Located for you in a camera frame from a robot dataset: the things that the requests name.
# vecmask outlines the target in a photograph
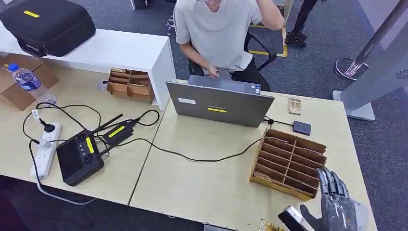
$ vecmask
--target robot finger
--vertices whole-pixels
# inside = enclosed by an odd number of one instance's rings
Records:
[[[329,194],[329,188],[327,185],[327,177],[321,168],[316,169],[320,180],[320,192],[321,194]]]
[[[331,175],[333,176],[333,178],[334,178],[334,183],[335,183],[335,185],[336,185],[336,193],[337,193],[338,195],[340,195],[340,196],[344,196],[344,188],[343,188],[342,183],[340,182],[339,177],[338,177],[337,174],[334,173],[333,171],[332,171]]]
[[[336,186],[334,183],[334,178],[332,176],[332,173],[326,167],[323,167],[323,171],[326,174],[327,184],[329,186],[329,194],[333,195],[336,193]]]
[[[340,183],[341,183],[342,186],[343,186],[345,198],[350,199],[350,195],[348,194],[348,189],[347,189],[345,183],[344,183],[342,180],[340,180]]]

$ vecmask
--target plastic bottle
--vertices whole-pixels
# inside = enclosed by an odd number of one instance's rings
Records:
[[[48,102],[55,104],[57,99],[47,87],[29,70],[20,68],[17,64],[9,64],[7,69],[12,73],[15,82],[22,89],[30,93],[38,102]]]

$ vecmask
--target wooden compartment box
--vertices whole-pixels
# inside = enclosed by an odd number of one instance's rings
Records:
[[[151,103],[154,92],[146,72],[112,69],[108,79],[107,90],[119,98],[130,98]]]
[[[267,129],[249,180],[307,201],[316,197],[326,146],[282,131]]]

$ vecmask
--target white power strip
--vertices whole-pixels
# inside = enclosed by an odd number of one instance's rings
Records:
[[[55,126],[54,131],[47,133],[44,131],[42,134],[42,139],[47,141],[55,141],[60,138],[61,134],[61,124],[52,123]],[[48,176],[51,171],[52,162],[54,161],[55,151],[57,149],[58,141],[51,142],[51,148],[38,147],[37,154],[35,156],[35,161],[37,164],[38,177],[44,179]],[[34,164],[31,167],[30,176],[36,176],[36,170],[34,169]]]

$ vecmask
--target gray carpet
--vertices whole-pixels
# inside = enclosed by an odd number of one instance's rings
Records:
[[[167,34],[165,22],[174,6],[153,0],[149,2],[149,9],[133,11],[128,0],[74,2],[89,10],[97,28],[156,35]],[[300,4],[300,1],[295,1],[293,5],[288,29],[296,20]],[[278,32],[259,29],[255,33],[281,51]],[[349,85],[334,74],[334,62],[341,57],[355,57],[370,39],[373,30],[357,1],[331,0],[317,3],[309,15],[304,33],[308,35],[307,48],[290,47],[288,57],[278,57],[262,71],[262,75],[274,92],[329,99],[333,90],[344,90]],[[177,77],[186,79],[187,61],[180,53],[174,35],[170,39]],[[381,49],[376,49],[373,55],[380,54]],[[255,58],[259,63],[265,56],[257,55]],[[399,89],[372,102],[372,106],[376,116],[374,122],[349,119],[367,192],[378,230],[407,230],[408,195],[404,185],[408,183],[408,97]],[[25,192],[35,195],[38,200],[32,202],[25,198]],[[44,209],[62,209],[66,218],[75,219],[76,222],[83,221],[84,214],[89,212],[91,215],[86,216],[92,217],[95,224],[88,230],[202,230],[202,225],[195,222],[169,219],[153,212],[105,201],[77,208],[39,195],[29,183],[16,187],[11,197],[14,202],[24,200],[24,203],[17,204],[21,210],[34,209],[30,204],[41,202]],[[65,221],[54,222],[52,228],[46,222],[31,222],[33,230],[81,230],[78,227],[74,229]]]

